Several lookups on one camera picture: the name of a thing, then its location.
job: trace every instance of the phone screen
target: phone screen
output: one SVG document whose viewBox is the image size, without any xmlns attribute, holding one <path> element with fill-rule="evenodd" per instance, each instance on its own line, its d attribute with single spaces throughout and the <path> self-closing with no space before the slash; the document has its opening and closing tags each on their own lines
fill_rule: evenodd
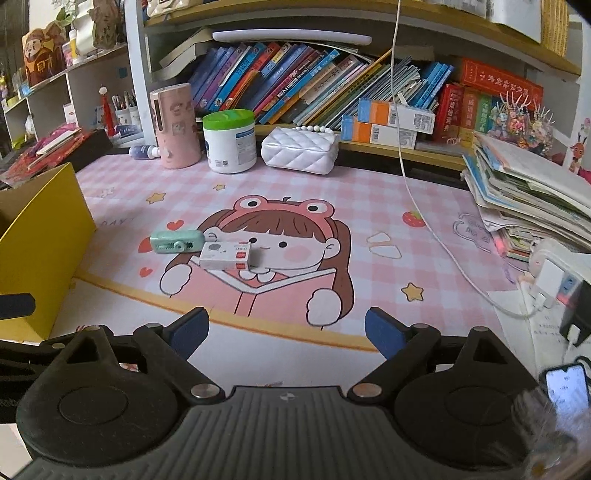
<svg viewBox="0 0 591 480">
<path fill-rule="evenodd" d="M 562 415 L 577 415 L 589 408 L 589 394 L 584 367 L 580 364 L 569 365 L 546 372 L 548 396 Z"/>
</svg>

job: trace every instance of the cartoon girl illustration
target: cartoon girl illustration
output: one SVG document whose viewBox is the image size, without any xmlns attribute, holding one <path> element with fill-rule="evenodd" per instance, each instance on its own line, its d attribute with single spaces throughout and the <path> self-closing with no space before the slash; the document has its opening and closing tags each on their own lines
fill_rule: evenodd
<svg viewBox="0 0 591 480">
<path fill-rule="evenodd" d="M 207 271 L 198 254 L 179 254 L 160 290 L 226 312 L 282 323 L 327 326 L 353 307 L 349 228 L 324 200 L 267 200 L 249 195 L 209 216 L 207 242 L 250 242 L 248 271 Z"/>
</svg>

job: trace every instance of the white paper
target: white paper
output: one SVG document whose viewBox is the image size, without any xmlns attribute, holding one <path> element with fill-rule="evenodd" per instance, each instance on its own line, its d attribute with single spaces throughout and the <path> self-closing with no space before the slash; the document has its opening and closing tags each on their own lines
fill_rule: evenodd
<svg viewBox="0 0 591 480">
<path fill-rule="evenodd" d="M 503 308 L 510 312 L 521 312 L 525 314 L 525 306 L 519 290 L 512 291 L 490 291 L 488 296 Z M 499 317 L 501 328 L 509 350 L 517 357 L 527 371 L 537 378 L 535 366 L 534 342 L 530 334 L 530 323 L 525 319 L 516 319 L 500 312 L 495 308 Z"/>
<path fill-rule="evenodd" d="M 534 299 L 529 294 L 529 287 L 528 283 L 521 283 L 520 290 L 491 291 L 488 294 L 511 312 L 531 312 Z M 579 355 L 591 358 L 591 337 L 567 352 L 569 343 L 559 332 L 565 309 L 557 301 L 552 308 L 544 308 L 524 320 L 510 317 L 495 308 L 509 349 L 536 379 L 545 369 L 573 363 Z"/>
</svg>

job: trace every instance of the shelf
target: shelf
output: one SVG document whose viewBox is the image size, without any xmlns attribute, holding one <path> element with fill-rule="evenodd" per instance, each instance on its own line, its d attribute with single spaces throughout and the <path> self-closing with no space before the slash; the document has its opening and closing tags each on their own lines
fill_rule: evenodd
<svg viewBox="0 0 591 480">
<path fill-rule="evenodd" d="M 293 127 L 293 125 L 256 125 L 255 133 L 258 137 L 266 137 L 275 127 Z M 373 145 L 359 142 L 343 141 L 339 142 L 339 149 L 351 152 L 371 153 L 383 157 L 398 158 L 398 148 L 386 147 L 384 145 Z M 402 149 L 402 158 L 436 167 L 449 168 L 450 170 L 462 171 L 466 164 L 461 157 L 443 155 L 440 153 L 424 152 L 420 150 Z"/>
<path fill-rule="evenodd" d="M 367 18 L 392 23 L 396 8 L 395 0 L 216 0 L 151 18 L 145 26 L 178 28 L 188 23 L 214 25 L 247 18 L 314 15 Z M 477 15 L 420 0 L 403 0 L 401 10 L 402 24 L 464 38 L 503 51 L 540 70 L 547 70 L 549 66 L 568 74 L 581 75 L 579 66 L 516 31 Z"/>
</svg>

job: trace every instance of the yellow box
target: yellow box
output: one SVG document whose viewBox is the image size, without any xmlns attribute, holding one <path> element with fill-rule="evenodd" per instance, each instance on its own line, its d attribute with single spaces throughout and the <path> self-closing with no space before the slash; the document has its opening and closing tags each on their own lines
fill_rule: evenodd
<svg viewBox="0 0 591 480">
<path fill-rule="evenodd" d="M 0 321 L 0 338 L 49 337 L 72 275 L 95 231 L 70 163 L 0 192 L 0 294 L 30 293 L 36 310 Z"/>
</svg>

